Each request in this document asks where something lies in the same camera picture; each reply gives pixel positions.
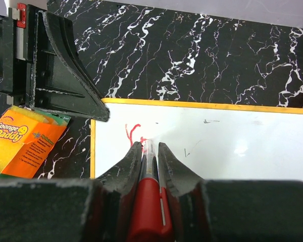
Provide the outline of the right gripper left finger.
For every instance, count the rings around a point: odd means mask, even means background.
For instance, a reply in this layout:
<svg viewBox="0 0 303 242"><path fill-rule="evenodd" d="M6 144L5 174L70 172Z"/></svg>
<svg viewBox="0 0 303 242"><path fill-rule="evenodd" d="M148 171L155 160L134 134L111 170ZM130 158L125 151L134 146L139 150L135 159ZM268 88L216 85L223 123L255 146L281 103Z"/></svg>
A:
<svg viewBox="0 0 303 242"><path fill-rule="evenodd" d="M130 227L141 168L142 144L134 142L127 154L90 181L82 215L81 241L125 241Z"/></svg>

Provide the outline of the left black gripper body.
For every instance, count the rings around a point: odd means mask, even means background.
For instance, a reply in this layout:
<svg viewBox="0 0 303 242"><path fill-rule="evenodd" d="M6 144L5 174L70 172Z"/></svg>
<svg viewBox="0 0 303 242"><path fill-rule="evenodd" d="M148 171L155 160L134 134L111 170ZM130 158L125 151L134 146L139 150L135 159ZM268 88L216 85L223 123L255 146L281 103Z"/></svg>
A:
<svg viewBox="0 0 303 242"><path fill-rule="evenodd" d="M31 104L31 65L34 57L38 7L14 2L8 15L0 15L0 93L9 105Z"/></svg>

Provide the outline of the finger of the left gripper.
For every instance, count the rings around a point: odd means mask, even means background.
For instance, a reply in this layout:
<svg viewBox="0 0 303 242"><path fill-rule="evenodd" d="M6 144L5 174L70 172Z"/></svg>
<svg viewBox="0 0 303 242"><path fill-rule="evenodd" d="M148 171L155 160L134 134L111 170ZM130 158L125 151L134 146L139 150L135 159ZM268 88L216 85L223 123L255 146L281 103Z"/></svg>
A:
<svg viewBox="0 0 303 242"><path fill-rule="evenodd" d="M32 109L107 122L102 102L74 43L72 21L44 10L35 13L26 105Z"/></svg>

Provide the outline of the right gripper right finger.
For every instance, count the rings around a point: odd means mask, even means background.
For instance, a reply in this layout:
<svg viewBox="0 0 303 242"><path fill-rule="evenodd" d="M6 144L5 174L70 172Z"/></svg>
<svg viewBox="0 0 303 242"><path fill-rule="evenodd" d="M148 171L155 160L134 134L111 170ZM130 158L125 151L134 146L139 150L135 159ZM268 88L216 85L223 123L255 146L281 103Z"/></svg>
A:
<svg viewBox="0 0 303 242"><path fill-rule="evenodd" d="M175 240L214 241L209 182L184 165L166 143L159 143L158 160Z"/></svg>

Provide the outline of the red capped marker pen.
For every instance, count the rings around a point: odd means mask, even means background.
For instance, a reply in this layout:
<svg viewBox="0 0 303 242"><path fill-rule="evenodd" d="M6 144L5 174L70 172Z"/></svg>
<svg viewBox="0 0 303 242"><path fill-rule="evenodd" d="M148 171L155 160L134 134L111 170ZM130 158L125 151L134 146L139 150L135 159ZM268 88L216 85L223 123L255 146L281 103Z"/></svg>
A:
<svg viewBox="0 0 303 242"><path fill-rule="evenodd" d="M166 188L160 185L156 149L143 141L141 169L127 241L174 241Z"/></svg>

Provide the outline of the yellow framed whiteboard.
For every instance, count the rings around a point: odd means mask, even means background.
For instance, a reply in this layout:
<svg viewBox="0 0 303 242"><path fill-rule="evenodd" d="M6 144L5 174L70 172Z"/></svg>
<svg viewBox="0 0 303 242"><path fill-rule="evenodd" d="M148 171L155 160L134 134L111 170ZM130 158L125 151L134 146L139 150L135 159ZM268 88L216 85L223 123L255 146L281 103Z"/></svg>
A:
<svg viewBox="0 0 303 242"><path fill-rule="evenodd" d="M205 179L303 181L303 108L105 98L107 122L91 121L90 177L140 141L167 144Z"/></svg>

